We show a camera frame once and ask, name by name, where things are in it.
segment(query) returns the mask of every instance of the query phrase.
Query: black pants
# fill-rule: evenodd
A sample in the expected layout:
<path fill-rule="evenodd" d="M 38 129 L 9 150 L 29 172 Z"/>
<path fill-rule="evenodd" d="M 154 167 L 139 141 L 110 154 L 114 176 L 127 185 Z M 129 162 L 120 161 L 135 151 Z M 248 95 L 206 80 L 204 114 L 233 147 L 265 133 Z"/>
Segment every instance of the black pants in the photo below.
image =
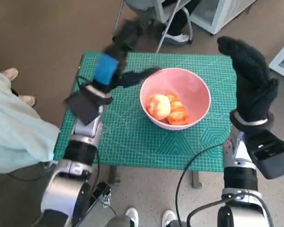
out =
<path fill-rule="evenodd" d="M 201 0 L 191 0 L 189 3 L 185 5 L 186 9 L 188 10 L 189 14 L 191 14 L 197 5 L 200 3 Z M 163 7 L 169 6 L 171 4 L 176 3 L 177 0 L 165 0 L 162 3 Z M 175 36 L 175 35 L 180 35 L 182 33 L 182 29 L 187 23 L 187 18 L 185 12 L 183 10 L 179 10 L 176 14 L 174 19 L 171 22 L 171 25 L 169 27 L 169 30 L 167 34 Z"/>

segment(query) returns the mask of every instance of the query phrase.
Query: light blue cloth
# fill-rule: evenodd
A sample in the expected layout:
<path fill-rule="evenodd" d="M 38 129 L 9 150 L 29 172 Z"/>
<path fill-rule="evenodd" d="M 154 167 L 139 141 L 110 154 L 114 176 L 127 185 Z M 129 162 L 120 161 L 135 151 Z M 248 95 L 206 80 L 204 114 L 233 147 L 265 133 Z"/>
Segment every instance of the light blue cloth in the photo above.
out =
<path fill-rule="evenodd" d="M 0 173 L 52 160 L 59 133 L 10 88 L 0 73 Z"/>

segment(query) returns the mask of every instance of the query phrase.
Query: table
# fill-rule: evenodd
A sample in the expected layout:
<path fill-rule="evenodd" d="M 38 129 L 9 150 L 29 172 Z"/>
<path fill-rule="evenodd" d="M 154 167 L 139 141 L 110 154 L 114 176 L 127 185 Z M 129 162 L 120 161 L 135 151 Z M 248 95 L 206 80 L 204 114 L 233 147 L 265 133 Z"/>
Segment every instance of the table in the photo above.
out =
<path fill-rule="evenodd" d="M 77 74 L 92 79 L 100 52 L 86 52 Z M 206 117 L 183 131 L 167 131 L 153 124 L 143 112 L 139 92 L 141 85 L 113 90 L 114 101 L 104 117 L 104 131 L 99 147 L 101 164 L 184 169 L 191 157 L 229 135 L 229 112 L 236 107 L 236 74 L 231 59 L 222 55 L 171 53 L 129 53 L 126 70 L 149 67 L 184 68 L 198 74 L 208 85 L 212 104 Z M 75 123 L 66 111 L 58 137 L 54 159 L 64 155 Z M 194 171 L 222 172 L 222 149 L 201 155 L 190 167 Z"/>

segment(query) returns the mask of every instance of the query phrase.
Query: white shoe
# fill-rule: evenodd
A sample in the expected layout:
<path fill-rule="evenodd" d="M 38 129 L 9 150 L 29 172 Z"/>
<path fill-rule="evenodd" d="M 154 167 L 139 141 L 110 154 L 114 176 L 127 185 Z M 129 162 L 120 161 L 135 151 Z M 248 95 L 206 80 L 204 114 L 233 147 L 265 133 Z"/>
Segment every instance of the white shoe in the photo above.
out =
<path fill-rule="evenodd" d="M 189 41 L 189 35 L 185 35 L 183 33 L 181 33 L 180 35 L 176 35 L 176 36 L 166 34 L 164 41 L 182 45 L 182 44 L 186 44 Z"/>
<path fill-rule="evenodd" d="M 134 222 L 134 227 L 139 226 L 139 216 L 138 216 L 138 211 L 136 210 L 136 208 L 132 207 L 128 209 L 125 215 L 128 216 Z"/>
<path fill-rule="evenodd" d="M 10 81 L 13 81 L 19 74 L 19 71 L 16 68 L 10 68 L 4 70 L 2 74 L 7 77 Z"/>
<path fill-rule="evenodd" d="M 162 227 L 168 226 L 173 220 L 177 220 L 176 214 L 172 210 L 165 211 L 162 217 Z"/>
<path fill-rule="evenodd" d="M 34 96 L 19 96 L 19 98 L 31 107 L 36 103 L 36 98 Z"/>

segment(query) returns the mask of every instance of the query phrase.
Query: concrete floor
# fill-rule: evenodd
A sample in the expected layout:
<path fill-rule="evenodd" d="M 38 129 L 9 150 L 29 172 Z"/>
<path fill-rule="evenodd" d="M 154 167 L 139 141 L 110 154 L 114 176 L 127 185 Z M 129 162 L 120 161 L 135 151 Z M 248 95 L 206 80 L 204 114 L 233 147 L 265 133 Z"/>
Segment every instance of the concrete floor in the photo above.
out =
<path fill-rule="evenodd" d="M 119 1 L 72 0 L 0 0 L 0 68 L 17 67 L 13 82 L 21 94 L 38 98 L 36 110 L 43 119 L 60 125 L 81 55 L 87 50 L 101 51 L 110 43 Z M 133 18 L 124 9 L 122 19 Z M 270 62 L 284 45 L 284 0 L 258 0 L 248 15 L 241 15 L 212 37 L 194 27 L 192 46 L 163 46 L 161 52 L 218 54 L 216 39 L 221 35 L 238 37 L 258 48 Z M 157 40 L 141 39 L 137 51 L 154 52 Z M 284 78 L 271 108 L 275 114 L 273 132 L 284 139 Z M 18 172 L 30 177 L 40 166 Z M 181 171 L 122 167 L 120 187 L 114 188 L 112 206 L 122 214 L 135 206 L 141 226 L 160 226 L 164 210 L 174 209 L 174 194 Z M 105 179 L 106 167 L 102 177 Z M 180 213 L 216 200 L 221 195 L 223 175 L 201 173 L 203 188 L 193 190 L 186 176 L 179 197 Z M 39 202 L 47 179 L 21 183 L 0 175 L 0 227 L 28 227 L 38 216 Z M 268 181 L 260 177 L 260 191 L 273 215 L 275 226 L 284 227 L 284 177 Z M 218 208 L 198 214 L 194 226 L 216 226 Z M 110 210 L 97 206 L 82 227 L 104 226 L 112 217 Z"/>

